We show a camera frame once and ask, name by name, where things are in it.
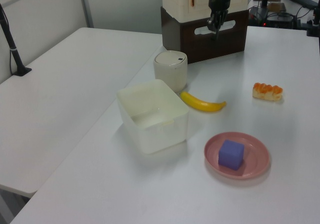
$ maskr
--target cup lid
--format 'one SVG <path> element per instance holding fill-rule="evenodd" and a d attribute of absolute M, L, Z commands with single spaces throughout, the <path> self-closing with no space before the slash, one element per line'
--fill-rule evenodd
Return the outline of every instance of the cup lid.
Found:
<path fill-rule="evenodd" d="M 158 54 L 154 61 L 164 66 L 173 66 L 184 62 L 186 58 L 185 53 L 169 50 Z"/>

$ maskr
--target banana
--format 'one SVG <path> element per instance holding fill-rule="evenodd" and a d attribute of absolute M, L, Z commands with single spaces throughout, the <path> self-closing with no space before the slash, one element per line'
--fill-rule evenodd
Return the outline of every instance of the banana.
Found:
<path fill-rule="evenodd" d="M 202 101 L 200 99 L 197 99 L 196 97 L 193 97 L 191 94 L 183 91 L 180 94 L 180 98 L 183 102 L 185 102 L 187 105 L 191 106 L 192 108 L 205 111 L 205 112 L 216 112 L 221 110 L 223 107 L 226 106 L 226 102 L 222 103 L 208 103 L 205 101 Z"/>

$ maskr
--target pink plate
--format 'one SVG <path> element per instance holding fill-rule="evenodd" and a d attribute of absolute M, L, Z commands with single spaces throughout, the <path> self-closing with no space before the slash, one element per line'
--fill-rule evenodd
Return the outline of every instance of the pink plate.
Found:
<path fill-rule="evenodd" d="M 237 171 L 218 164 L 219 150 L 226 139 L 244 144 L 243 162 Z M 210 138 L 204 147 L 204 156 L 215 171 L 233 179 L 256 177 L 265 172 L 270 164 L 268 150 L 262 142 L 237 132 L 220 133 Z"/>

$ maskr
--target floor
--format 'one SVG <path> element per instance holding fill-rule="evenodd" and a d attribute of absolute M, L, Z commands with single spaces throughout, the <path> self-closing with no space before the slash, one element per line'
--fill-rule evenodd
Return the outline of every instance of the floor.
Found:
<path fill-rule="evenodd" d="M 0 189 L 0 224 L 11 223 L 28 201 L 29 198 Z"/>

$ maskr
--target blue block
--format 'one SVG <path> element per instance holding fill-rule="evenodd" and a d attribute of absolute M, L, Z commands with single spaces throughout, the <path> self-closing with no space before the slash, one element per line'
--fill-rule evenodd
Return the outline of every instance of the blue block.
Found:
<path fill-rule="evenodd" d="M 219 150 L 218 164 L 238 170 L 244 158 L 245 146 L 242 143 L 225 140 Z"/>

